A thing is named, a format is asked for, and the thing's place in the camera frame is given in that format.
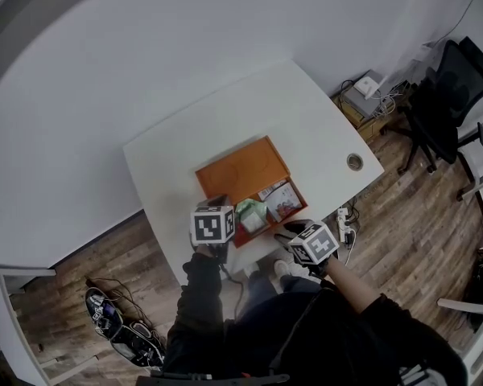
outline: table top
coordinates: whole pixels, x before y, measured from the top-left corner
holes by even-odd
[[[19,326],[18,319],[9,301],[9,294],[7,293],[4,278],[1,274],[0,349],[16,377],[35,386],[46,386],[50,384],[47,375],[39,366]]]
[[[383,168],[357,131],[292,61],[253,74],[197,101],[125,145],[124,152],[147,218],[180,284],[192,255],[190,211],[204,200],[195,172],[268,135],[308,207],[294,219],[320,220],[367,187]],[[358,154],[359,171],[347,157]],[[279,247],[275,230],[235,249],[231,273]]]

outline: orange box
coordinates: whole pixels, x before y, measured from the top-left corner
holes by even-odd
[[[291,180],[287,165],[268,136],[250,143],[198,170],[196,177],[199,179],[200,185],[208,199],[218,195],[227,195],[234,206],[245,199],[261,201],[258,196],[260,191],[281,180],[287,180],[303,205],[302,208],[290,213],[288,217],[293,216],[308,206]],[[283,223],[276,222],[268,212],[266,221],[270,228]],[[239,248],[255,238],[256,235],[250,235],[239,224],[234,237],[234,245]]]

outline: jeans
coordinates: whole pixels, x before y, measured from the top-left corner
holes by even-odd
[[[321,288],[318,283],[304,279],[303,277],[284,275],[279,281],[283,292],[286,293],[317,293]],[[249,277],[249,299],[240,313],[243,316],[247,311],[277,296],[274,285],[268,276],[260,271],[254,272]]]

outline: office chair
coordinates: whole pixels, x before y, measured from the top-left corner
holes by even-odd
[[[397,170],[403,175],[411,166],[419,147],[429,161],[428,173],[436,170],[437,158],[453,164],[458,149],[480,139],[483,145],[483,127],[477,124],[477,132],[458,141],[458,127],[462,125],[470,109],[483,97],[483,52],[469,37],[459,44],[449,40],[444,47],[442,60],[435,72],[429,68],[419,88],[410,97],[411,108],[399,108],[404,112],[411,130],[385,125],[387,130],[408,136],[412,141],[407,164]]]

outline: box lid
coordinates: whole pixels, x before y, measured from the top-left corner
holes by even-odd
[[[228,195],[233,204],[285,179],[289,174],[268,136],[196,172],[206,197]]]

